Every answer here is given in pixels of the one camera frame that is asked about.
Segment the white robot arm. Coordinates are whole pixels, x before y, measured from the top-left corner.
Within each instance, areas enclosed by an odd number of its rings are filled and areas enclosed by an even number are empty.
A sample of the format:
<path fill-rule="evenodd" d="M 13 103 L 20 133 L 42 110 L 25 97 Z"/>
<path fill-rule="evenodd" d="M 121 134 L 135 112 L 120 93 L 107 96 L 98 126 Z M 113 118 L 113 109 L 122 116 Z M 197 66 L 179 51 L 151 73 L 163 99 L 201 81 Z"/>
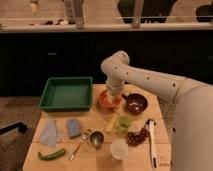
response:
<path fill-rule="evenodd" d="M 102 61 L 107 90 L 120 94 L 127 82 L 175 104 L 171 171 L 213 171 L 213 85 L 129 63 L 125 51 Z"/>

